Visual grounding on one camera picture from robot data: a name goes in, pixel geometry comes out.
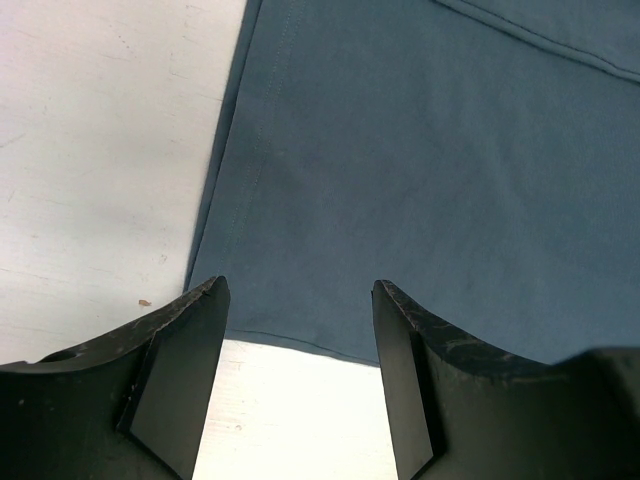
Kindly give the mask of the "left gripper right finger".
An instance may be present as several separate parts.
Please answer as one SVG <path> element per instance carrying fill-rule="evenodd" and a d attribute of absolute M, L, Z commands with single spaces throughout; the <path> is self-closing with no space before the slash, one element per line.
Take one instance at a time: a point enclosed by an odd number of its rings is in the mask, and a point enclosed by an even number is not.
<path fill-rule="evenodd" d="M 373 324 L 401 479 L 635 479 L 639 352 L 547 365 L 486 343 L 387 280 Z"/>

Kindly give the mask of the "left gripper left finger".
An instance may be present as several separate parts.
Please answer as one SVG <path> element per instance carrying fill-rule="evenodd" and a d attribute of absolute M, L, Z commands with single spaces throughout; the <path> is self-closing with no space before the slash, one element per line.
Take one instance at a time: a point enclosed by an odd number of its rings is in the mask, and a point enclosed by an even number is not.
<path fill-rule="evenodd" d="M 230 291 L 211 278 L 35 363 L 1 368 L 5 479 L 189 479 Z"/>

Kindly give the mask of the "blue t shirt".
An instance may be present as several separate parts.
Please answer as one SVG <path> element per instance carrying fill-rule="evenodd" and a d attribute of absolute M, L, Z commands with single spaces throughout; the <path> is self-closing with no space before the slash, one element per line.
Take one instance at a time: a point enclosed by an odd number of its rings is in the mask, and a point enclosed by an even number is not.
<path fill-rule="evenodd" d="M 639 342 L 635 1 L 251 1 L 186 287 L 377 360 L 370 291 L 552 363 Z"/>

